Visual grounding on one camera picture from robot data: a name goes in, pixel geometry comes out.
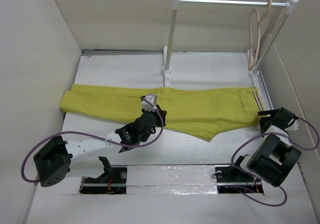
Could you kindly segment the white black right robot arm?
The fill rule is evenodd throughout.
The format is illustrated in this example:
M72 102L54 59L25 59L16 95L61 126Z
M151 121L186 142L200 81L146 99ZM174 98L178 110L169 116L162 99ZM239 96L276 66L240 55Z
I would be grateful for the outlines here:
M289 141L286 131L298 119L285 108L260 111L259 124L262 143L252 155L239 156L231 168L231 175L243 181L250 175L278 187L298 162L301 151Z

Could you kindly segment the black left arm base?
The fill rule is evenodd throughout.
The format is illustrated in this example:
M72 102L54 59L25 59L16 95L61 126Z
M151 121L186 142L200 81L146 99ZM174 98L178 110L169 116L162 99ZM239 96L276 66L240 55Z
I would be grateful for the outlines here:
M127 166L112 166L107 157L98 158L103 173L97 178L82 177L79 192L88 195L124 195L127 193Z

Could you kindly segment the beige wooden hanger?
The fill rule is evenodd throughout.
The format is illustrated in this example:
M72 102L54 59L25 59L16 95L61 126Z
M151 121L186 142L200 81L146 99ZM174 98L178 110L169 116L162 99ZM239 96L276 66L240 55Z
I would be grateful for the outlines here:
M262 21L268 16L271 6L272 6L273 0L267 0L267 8L265 12L263 12L261 15L259 14L259 11L257 8L253 8L248 16L247 23L248 23L248 30L249 30L249 53L248 53L248 64L247 69L248 71L252 71L255 67L257 60L258 60L258 54L259 54L259 48L261 43L261 23Z

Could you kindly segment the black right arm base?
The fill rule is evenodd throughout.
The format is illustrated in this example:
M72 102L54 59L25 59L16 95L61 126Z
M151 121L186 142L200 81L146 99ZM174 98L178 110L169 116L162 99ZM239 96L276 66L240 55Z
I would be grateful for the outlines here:
M219 194L263 194L263 186L260 179L254 179L231 165L215 166L215 172L211 178L216 181Z

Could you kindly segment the yellow trousers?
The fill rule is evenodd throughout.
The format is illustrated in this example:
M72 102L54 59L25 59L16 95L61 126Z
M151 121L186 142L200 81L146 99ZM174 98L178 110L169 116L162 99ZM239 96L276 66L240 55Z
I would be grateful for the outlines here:
M64 93L59 108L129 123L141 115L140 97L146 94L157 95L157 104L167 112L167 129L206 140L222 132L258 125L258 112L264 109L258 90L252 87L179 90L80 84Z

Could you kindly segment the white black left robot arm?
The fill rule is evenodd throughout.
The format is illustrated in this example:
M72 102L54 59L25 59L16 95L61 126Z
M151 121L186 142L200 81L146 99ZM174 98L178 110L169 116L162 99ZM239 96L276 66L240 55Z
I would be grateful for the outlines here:
M150 145L150 135L157 132L157 127L165 127L166 115L157 105L152 111L142 110L134 122L105 137L88 135L88 139L78 141L65 141L62 135L50 138L33 157L40 185L51 187L69 177L108 182L114 171L107 155Z

